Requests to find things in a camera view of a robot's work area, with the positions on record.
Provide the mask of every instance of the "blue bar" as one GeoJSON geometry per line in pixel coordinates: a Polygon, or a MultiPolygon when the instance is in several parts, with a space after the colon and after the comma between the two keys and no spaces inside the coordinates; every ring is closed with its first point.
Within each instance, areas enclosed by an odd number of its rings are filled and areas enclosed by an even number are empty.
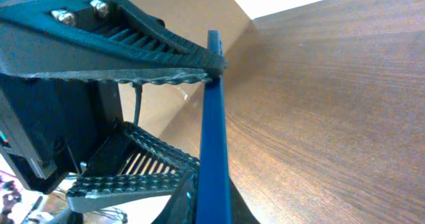
{"type": "MultiPolygon", "coordinates": [[[[209,31],[208,48],[222,55],[218,31],[209,31]]],[[[232,223],[222,77],[205,85],[196,223],[232,223]]]]}

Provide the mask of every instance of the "black 3d-printed part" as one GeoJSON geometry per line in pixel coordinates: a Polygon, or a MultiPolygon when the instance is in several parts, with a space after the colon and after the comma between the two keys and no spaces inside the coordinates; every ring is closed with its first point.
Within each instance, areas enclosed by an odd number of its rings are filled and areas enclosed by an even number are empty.
{"type": "Polygon", "coordinates": [[[192,212],[197,191],[195,184],[199,159],[162,142],[132,123],[126,122],[122,131],[124,137],[137,144],[139,148],[151,153],[161,162],[175,167],[177,171],[165,174],[81,177],[66,194],[71,210],[84,213],[137,199],[170,195],[182,177],[189,173],[194,184],[191,185],[193,188],[189,193],[192,198],[189,198],[185,209],[192,212]]]}
{"type": "Polygon", "coordinates": [[[24,78],[179,84],[208,82],[225,69],[222,56],[173,34],[128,0],[102,0],[110,9],[102,19],[90,1],[0,3],[0,72],[24,78]],[[75,26],[56,21],[50,12],[57,9],[74,13],[75,26]]]}
{"type": "Polygon", "coordinates": [[[133,140],[139,147],[151,152],[163,162],[167,162],[179,169],[189,169],[196,173],[198,172],[198,158],[168,145],[166,142],[161,141],[142,128],[126,122],[124,124],[124,134],[133,140]]]}
{"type": "Polygon", "coordinates": [[[138,199],[171,195],[184,171],[151,175],[114,175],[82,177],[68,190],[66,198],[71,210],[79,213],[138,199]]]}
{"type": "Polygon", "coordinates": [[[152,224],[193,223],[196,216],[197,186],[197,175],[188,171],[152,224]]]}

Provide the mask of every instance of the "wood grain surface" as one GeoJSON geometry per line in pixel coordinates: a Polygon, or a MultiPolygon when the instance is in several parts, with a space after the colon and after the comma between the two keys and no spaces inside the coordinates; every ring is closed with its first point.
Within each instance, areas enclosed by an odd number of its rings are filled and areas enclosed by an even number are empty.
{"type": "MultiPolygon", "coordinates": [[[[262,17],[226,57],[230,176],[261,223],[425,223],[425,0],[262,17]]],[[[194,156],[202,99],[161,135],[194,156]]]]}

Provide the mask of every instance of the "black wire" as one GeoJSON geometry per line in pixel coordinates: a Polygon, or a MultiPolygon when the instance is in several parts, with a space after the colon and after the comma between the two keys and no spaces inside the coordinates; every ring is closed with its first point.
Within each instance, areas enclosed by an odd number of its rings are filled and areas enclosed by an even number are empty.
{"type": "Polygon", "coordinates": [[[54,191],[57,191],[57,192],[59,192],[59,193],[62,193],[62,194],[64,194],[64,195],[66,195],[66,191],[65,191],[65,190],[63,190],[63,189],[62,189],[62,188],[60,188],[60,187],[56,188],[54,191]]]}
{"type": "Polygon", "coordinates": [[[9,176],[11,176],[11,177],[16,178],[16,176],[15,176],[15,175],[12,175],[12,174],[10,174],[10,173],[7,173],[7,172],[5,172],[5,171],[3,171],[3,170],[0,170],[0,173],[4,173],[4,174],[7,174],[7,175],[9,175],[9,176]]]}
{"type": "Polygon", "coordinates": [[[143,88],[140,84],[132,84],[135,92],[135,108],[134,108],[134,119],[133,123],[137,126],[139,124],[140,106],[141,106],[141,93],[143,88]]]}
{"type": "Polygon", "coordinates": [[[98,211],[91,211],[90,213],[95,214],[95,215],[99,215],[102,217],[107,217],[108,219],[114,220],[114,221],[121,221],[122,223],[127,223],[127,214],[119,209],[114,207],[115,210],[107,210],[107,209],[101,209],[98,211]]]}
{"type": "Polygon", "coordinates": [[[59,195],[56,195],[56,194],[54,194],[54,193],[52,193],[52,194],[53,194],[56,198],[58,198],[59,200],[66,202],[66,200],[65,200],[65,199],[63,199],[63,198],[61,198],[59,195]]]}

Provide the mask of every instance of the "screw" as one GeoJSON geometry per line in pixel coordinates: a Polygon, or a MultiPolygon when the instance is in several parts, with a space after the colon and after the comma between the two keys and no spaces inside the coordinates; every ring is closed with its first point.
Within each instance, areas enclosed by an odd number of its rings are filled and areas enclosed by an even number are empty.
{"type": "Polygon", "coordinates": [[[50,14],[59,22],[69,26],[75,26],[75,15],[69,11],[59,9],[51,11],[50,14]]]}
{"type": "Polygon", "coordinates": [[[98,14],[100,18],[105,18],[109,13],[108,4],[101,0],[93,0],[90,5],[93,6],[95,14],[98,14]]]}

